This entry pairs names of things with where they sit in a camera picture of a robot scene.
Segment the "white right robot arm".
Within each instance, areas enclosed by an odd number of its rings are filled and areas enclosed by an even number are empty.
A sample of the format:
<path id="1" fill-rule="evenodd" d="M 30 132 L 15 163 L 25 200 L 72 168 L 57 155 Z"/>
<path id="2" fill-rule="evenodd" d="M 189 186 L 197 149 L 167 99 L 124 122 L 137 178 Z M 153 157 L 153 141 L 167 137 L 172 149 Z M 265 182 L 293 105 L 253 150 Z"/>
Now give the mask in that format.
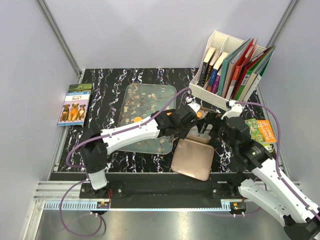
<path id="1" fill-rule="evenodd" d="M 279 169 L 266 148 L 251 138 L 250 127 L 241 117 L 222 117 L 210 112 L 197 123 L 203 133 L 211 125 L 209 136 L 220 138 L 233 150 L 235 159 L 270 188 L 257 185 L 242 172 L 227 180 L 232 198 L 242 196 L 273 216 L 292 240 L 313 240 L 320 233 L 320 207 L 305 196 Z"/>

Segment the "metal tongs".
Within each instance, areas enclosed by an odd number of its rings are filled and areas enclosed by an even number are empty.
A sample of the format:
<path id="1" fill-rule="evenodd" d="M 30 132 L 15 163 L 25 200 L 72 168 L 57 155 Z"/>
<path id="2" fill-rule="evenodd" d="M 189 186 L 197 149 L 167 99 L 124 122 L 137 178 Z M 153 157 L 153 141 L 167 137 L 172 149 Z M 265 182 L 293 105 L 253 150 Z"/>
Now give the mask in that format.
<path id="1" fill-rule="evenodd" d="M 179 137 L 178 136 L 171 136 L 170 138 L 169 138 L 169 142 L 170 143 L 173 143 L 175 140 L 177 140 Z"/>

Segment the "large orange round biscuit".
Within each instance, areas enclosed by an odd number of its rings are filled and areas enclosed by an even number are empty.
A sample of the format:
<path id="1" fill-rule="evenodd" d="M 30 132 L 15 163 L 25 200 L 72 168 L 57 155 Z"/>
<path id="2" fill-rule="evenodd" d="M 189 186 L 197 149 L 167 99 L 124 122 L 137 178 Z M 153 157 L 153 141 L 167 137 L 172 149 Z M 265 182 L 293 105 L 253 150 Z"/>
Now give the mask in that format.
<path id="1" fill-rule="evenodd" d="M 197 115 L 198 118 L 202 117 L 202 113 L 200 111 L 198 111 L 196 115 Z"/>

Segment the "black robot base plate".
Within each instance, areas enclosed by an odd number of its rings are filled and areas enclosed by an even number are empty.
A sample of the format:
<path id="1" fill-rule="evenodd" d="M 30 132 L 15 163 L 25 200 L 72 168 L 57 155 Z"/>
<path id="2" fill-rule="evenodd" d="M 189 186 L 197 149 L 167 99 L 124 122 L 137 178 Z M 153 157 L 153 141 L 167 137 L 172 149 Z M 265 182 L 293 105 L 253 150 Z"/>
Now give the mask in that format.
<path id="1" fill-rule="evenodd" d="M 242 202 L 243 197 L 230 186 L 233 173 L 211 173 L 206 181 L 178 173 L 107 173 L 107 185 L 94 190 L 82 183 L 81 199 L 110 198 L 112 210 L 119 209 L 207 209 L 222 207 L 222 200 Z"/>

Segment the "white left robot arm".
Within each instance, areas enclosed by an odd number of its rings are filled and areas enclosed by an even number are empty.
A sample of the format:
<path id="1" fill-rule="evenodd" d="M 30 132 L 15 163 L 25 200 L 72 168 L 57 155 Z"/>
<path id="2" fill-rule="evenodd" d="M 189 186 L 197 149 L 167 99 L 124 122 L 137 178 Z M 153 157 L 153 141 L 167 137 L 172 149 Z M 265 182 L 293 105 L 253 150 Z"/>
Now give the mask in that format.
<path id="1" fill-rule="evenodd" d="M 97 198 L 108 193 L 105 176 L 107 155 L 127 145 L 161 137 L 184 139 L 197 123 L 201 106 L 192 101 L 178 109 L 157 111 L 138 122 L 113 129 L 104 129 L 80 144 L 80 154 L 85 164 L 91 187 Z"/>

